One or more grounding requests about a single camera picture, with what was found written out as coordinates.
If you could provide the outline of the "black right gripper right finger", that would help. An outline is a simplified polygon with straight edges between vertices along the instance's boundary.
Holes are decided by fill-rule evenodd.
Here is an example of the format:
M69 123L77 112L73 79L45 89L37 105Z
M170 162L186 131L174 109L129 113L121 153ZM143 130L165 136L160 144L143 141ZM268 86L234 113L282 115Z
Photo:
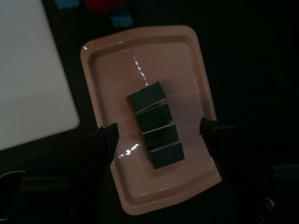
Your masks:
M229 187L240 224L299 224L299 157L208 118L201 135Z

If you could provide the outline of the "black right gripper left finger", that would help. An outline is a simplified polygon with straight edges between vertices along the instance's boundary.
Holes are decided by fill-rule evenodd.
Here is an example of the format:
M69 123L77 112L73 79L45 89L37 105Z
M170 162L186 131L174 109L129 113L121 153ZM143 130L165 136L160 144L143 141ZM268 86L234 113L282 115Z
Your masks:
M37 161L23 177L26 224L98 224L103 175L118 147L118 125Z

